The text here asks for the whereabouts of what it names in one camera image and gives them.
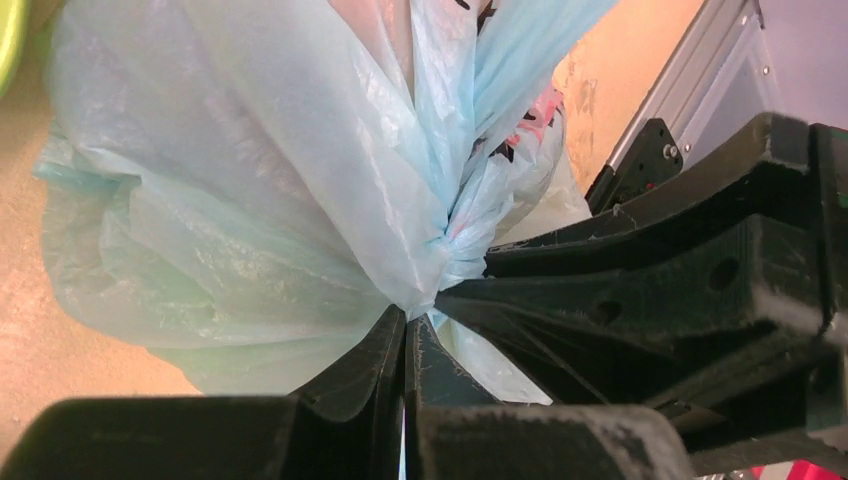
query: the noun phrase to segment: beige floor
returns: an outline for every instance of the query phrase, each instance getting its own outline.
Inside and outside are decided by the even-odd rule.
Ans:
[[[564,60],[568,148],[585,189],[702,0],[621,0]],[[59,0],[34,0],[37,28]],[[41,264],[45,187],[29,171],[50,109],[31,46],[0,100],[0,459],[47,405],[86,395],[193,393],[175,368],[74,323]]]

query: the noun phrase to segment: black bracket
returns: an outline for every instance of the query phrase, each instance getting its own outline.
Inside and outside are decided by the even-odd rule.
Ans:
[[[624,204],[662,185],[683,169],[680,149],[665,122],[652,118],[636,136],[615,170],[604,165],[595,177],[586,201],[593,215]]]

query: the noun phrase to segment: black plastic holder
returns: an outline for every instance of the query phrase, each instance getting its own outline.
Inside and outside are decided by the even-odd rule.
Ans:
[[[437,307],[552,406],[499,401],[391,307],[288,397],[58,404],[0,478],[397,478],[404,408],[411,479],[679,480],[798,458],[845,475],[846,168],[842,132],[761,115],[596,217],[492,249],[490,278]]]

